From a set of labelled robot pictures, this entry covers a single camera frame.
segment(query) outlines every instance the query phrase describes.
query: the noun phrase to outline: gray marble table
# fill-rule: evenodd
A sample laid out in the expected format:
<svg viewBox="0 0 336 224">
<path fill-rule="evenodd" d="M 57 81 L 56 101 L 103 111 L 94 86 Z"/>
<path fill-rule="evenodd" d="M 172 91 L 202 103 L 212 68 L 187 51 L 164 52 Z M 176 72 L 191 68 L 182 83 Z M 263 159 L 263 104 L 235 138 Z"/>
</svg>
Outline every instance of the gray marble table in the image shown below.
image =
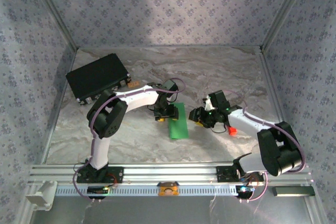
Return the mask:
<svg viewBox="0 0 336 224">
<path fill-rule="evenodd" d="M 249 112 L 276 121 L 259 67 L 259 49 L 230 47 L 157 47 L 78 50 L 73 69 L 99 57 L 116 53 L 142 84 L 163 82 L 171 77 L 183 79 L 186 90 L 178 95 L 186 113 L 202 104 L 208 93 L 223 90 L 239 92 Z M 226 93 L 231 104 L 242 99 Z M 91 105 L 80 106 L 68 86 L 59 118 L 51 137 L 47 164 L 82 162 L 90 153 L 92 135 L 86 114 Z M 231 161 L 242 154 L 258 151 L 258 143 L 243 132 L 236 136 L 215 134 L 188 121 L 190 137 L 169 138 L 168 122 L 158 123 L 146 107 L 127 113 L 118 132 L 111 137 L 109 162 L 201 162 Z M 221 131 L 223 125 L 214 128 Z"/>
</svg>

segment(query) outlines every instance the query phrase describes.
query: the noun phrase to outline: white plastic bracket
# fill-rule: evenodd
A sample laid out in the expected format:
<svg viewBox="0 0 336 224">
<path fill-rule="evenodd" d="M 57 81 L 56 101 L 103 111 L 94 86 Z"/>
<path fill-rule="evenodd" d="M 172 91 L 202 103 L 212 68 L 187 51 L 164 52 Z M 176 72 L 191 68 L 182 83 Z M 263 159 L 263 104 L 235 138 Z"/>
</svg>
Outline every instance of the white plastic bracket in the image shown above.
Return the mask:
<svg viewBox="0 0 336 224">
<path fill-rule="evenodd" d="M 34 205 L 35 211 L 49 211 L 54 202 L 56 188 L 56 181 L 43 181 L 43 185 L 37 190 L 37 192 L 26 195 L 26 198 Z"/>
</svg>

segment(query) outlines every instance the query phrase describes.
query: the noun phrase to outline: patterned wallpaper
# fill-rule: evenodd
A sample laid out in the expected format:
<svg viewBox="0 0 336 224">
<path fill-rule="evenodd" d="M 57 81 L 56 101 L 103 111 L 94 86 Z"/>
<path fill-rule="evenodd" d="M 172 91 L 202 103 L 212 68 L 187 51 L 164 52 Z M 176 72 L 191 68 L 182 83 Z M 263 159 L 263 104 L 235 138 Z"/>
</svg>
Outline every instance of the patterned wallpaper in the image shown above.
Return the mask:
<svg viewBox="0 0 336 224">
<path fill-rule="evenodd" d="M 40 0 L 0 5 L 0 223 L 12 223 L 74 53 Z"/>
<path fill-rule="evenodd" d="M 266 55 L 286 119 L 336 223 L 336 0 L 297 0 Z"/>
<path fill-rule="evenodd" d="M 283 0 L 52 0 L 78 47 L 260 45 Z"/>
</svg>

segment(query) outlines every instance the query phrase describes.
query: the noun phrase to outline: yellow object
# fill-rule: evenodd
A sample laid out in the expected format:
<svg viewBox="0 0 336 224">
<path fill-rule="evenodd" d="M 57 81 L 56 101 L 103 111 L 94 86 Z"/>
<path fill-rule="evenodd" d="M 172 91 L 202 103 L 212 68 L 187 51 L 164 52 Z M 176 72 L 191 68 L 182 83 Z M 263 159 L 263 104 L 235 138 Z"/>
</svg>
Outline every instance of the yellow object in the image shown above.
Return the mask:
<svg viewBox="0 0 336 224">
<path fill-rule="evenodd" d="M 178 191 L 178 182 L 164 182 L 164 183 L 158 183 L 160 187 L 159 196 L 177 196 L 179 195 Z"/>
<path fill-rule="evenodd" d="M 134 87 L 140 86 L 140 81 L 131 81 L 131 82 L 127 83 L 127 86 L 129 88 L 134 88 Z"/>
</svg>

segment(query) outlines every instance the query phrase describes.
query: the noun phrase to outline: black box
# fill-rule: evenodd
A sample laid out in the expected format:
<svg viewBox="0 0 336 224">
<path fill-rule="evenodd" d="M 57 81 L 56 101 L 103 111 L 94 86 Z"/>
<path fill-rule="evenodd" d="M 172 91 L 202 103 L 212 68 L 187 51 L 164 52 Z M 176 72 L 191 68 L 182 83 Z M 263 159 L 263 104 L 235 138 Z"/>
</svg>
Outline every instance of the black box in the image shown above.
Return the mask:
<svg viewBox="0 0 336 224">
<path fill-rule="evenodd" d="M 76 100 L 89 104 L 105 89 L 116 90 L 131 81 L 131 76 L 116 54 L 110 54 L 67 73 Z"/>
</svg>

